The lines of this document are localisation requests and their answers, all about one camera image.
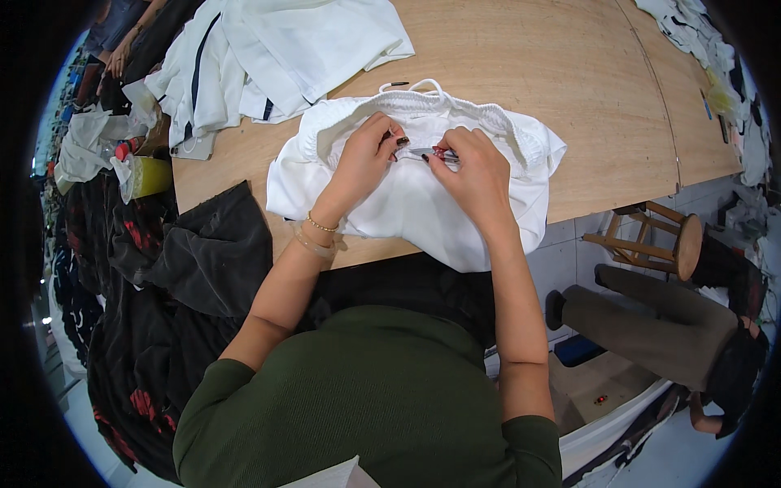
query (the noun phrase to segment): pen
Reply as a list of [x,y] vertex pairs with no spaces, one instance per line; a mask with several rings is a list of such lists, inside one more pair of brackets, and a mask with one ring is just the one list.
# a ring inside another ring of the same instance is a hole
[[713,116],[711,115],[711,108],[708,107],[708,100],[705,100],[705,93],[702,91],[702,88],[700,88],[700,95],[702,95],[702,103],[705,104],[705,111],[708,113],[708,120],[713,120]]

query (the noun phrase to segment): gold bracelet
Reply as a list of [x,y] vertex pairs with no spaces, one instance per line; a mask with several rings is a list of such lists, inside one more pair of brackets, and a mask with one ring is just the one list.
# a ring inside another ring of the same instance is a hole
[[338,225],[336,227],[334,227],[333,229],[329,229],[328,227],[321,226],[320,224],[318,224],[317,222],[312,220],[312,217],[309,216],[310,212],[311,212],[311,210],[307,210],[306,211],[306,221],[311,223],[313,226],[317,227],[320,230],[325,230],[326,232],[336,232],[337,230],[339,230],[339,226]]

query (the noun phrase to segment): red bottle cap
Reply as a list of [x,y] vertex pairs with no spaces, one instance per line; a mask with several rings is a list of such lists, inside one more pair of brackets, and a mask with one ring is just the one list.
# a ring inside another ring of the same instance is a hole
[[123,142],[122,144],[116,146],[116,149],[114,150],[114,155],[120,161],[124,161],[127,155],[129,154],[130,154],[130,145],[127,142]]

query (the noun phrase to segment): wooden table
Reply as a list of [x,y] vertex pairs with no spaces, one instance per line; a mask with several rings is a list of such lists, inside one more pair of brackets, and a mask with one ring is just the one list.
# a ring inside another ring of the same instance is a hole
[[[667,74],[661,70],[654,74],[651,60],[655,55],[644,50],[644,45],[648,50],[659,44],[666,55],[664,43],[670,43],[656,29],[659,43],[641,44],[640,34],[643,39],[653,38],[654,32],[636,32],[615,0],[393,3],[416,55],[358,73],[329,93],[329,98],[370,96],[386,82],[433,78],[455,97],[495,102],[536,117],[569,146],[551,178],[549,223],[673,194],[681,182],[676,141],[690,141],[687,154],[711,144],[713,137],[687,136],[701,130],[697,124],[687,126],[688,105],[674,112],[681,114],[676,124],[682,135],[673,136],[676,126],[671,126],[670,104],[665,108],[663,98],[666,83],[658,80],[660,75],[666,80]],[[650,16],[637,12],[651,19],[655,28]],[[669,47],[673,55],[691,58]],[[679,77],[686,75],[672,71]],[[671,84],[682,91],[678,82],[676,78]],[[694,93],[700,104],[695,118],[708,122],[699,90]],[[245,118],[239,127],[218,135],[209,161],[174,159],[180,212],[242,180],[250,181],[253,195],[265,208],[269,164],[297,133],[299,120],[269,126]],[[722,144],[718,122],[713,134]],[[681,153],[684,144],[679,145]],[[691,164],[700,164],[700,159],[692,159]],[[721,166],[716,172],[709,170],[682,171],[685,184],[727,174]],[[292,238],[292,230],[279,216],[264,213],[274,236],[276,259]],[[418,251],[402,239],[355,236],[344,236],[341,249],[327,267]]]

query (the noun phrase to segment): navy stripe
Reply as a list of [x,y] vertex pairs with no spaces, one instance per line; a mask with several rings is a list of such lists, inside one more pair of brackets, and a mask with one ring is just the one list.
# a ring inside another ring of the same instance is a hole
[[[195,54],[195,70],[193,71],[193,80],[191,85],[192,101],[193,101],[193,117],[195,116],[195,101],[198,99],[198,79],[200,78],[199,73],[201,72],[201,56],[203,56],[203,48],[206,46],[206,39],[209,37],[209,32],[212,31],[212,27],[214,27],[214,24],[217,23],[217,20],[219,19],[220,15],[222,15],[222,13],[218,13],[214,17],[214,19],[212,19],[212,23],[209,24],[209,28],[206,29],[206,33],[203,34],[203,39],[201,39],[201,44],[198,46],[198,52]],[[184,140],[187,140],[192,136],[193,136],[193,126],[191,123],[188,122],[184,128]]]
[[274,108],[274,104],[271,102],[270,98],[266,99],[266,110],[263,111],[263,120],[266,122],[269,121],[269,118],[271,117],[271,109]]

